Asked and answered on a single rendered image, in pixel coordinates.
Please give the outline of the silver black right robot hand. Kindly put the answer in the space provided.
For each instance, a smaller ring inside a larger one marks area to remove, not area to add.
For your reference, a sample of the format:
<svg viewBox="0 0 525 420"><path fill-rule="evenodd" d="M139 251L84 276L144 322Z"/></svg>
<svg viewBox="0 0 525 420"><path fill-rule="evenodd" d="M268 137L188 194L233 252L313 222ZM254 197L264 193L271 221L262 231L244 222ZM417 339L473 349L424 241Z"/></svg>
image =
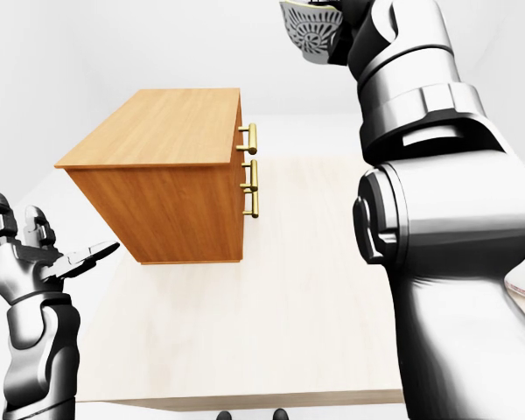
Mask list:
<svg viewBox="0 0 525 420"><path fill-rule="evenodd" d="M452 52L435 0L331 0L328 4L341 13L342 21L327 44L327 62L347 66L359 83L407 53L430 48Z"/></svg>

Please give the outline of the black white patterned bowl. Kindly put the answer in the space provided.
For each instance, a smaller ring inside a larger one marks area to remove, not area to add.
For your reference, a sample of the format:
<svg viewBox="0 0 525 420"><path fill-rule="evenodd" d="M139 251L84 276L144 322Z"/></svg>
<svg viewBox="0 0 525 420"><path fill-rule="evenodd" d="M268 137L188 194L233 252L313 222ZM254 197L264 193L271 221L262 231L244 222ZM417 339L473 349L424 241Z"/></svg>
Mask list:
<svg viewBox="0 0 525 420"><path fill-rule="evenodd" d="M326 64L329 43L342 22L341 11L326 2L282 0L279 4L291 42L306 60Z"/></svg>

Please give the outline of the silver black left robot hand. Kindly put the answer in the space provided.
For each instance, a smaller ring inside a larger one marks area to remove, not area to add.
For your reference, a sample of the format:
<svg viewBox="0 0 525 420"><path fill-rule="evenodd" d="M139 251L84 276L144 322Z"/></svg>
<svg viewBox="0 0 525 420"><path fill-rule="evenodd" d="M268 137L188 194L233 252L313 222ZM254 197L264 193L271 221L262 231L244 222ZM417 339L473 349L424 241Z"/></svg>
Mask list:
<svg viewBox="0 0 525 420"><path fill-rule="evenodd" d="M40 208L28 206L25 221L20 241L14 213L0 193L0 295L9 305L38 293L61 292L65 279L91 270L120 246L105 241L63 254L55 247L56 235Z"/></svg>

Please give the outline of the wooden cabinet drawer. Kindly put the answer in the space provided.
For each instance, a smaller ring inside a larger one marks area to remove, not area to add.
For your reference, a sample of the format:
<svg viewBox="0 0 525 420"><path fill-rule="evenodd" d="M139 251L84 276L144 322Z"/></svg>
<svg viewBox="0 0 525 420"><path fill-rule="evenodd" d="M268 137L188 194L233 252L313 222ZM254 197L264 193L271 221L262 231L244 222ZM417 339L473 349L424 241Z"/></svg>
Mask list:
<svg viewBox="0 0 525 420"><path fill-rule="evenodd" d="M235 118L235 124L234 124L234 144L233 144L234 152L238 151L236 149L238 145L244 145L243 133L240 131L241 126L242 126L241 93L240 93L240 90L237 90L237 110L236 110L236 118Z"/></svg>
<svg viewBox="0 0 525 420"><path fill-rule="evenodd" d="M231 179L232 187L236 194L243 193L241 184L245 182L245 169L242 167L244 163L244 154L241 151L233 150L231 154Z"/></svg>
<svg viewBox="0 0 525 420"><path fill-rule="evenodd" d="M244 238L244 219L245 194L241 188L235 193L234 217L235 217L235 259L240 261L243 258L243 238Z"/></svg>

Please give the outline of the wooden cabinet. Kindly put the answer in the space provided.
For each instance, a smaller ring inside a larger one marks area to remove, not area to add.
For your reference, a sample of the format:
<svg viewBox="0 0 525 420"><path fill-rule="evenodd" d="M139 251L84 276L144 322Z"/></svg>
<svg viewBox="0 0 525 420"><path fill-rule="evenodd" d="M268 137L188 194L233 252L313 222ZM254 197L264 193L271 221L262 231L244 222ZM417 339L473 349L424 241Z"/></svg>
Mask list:
<svg viewBox="0 0 525 420"><path fill-rule="evenodd" d="M140 90L59 161L139 263L238 262L237 90Z"/></svg>

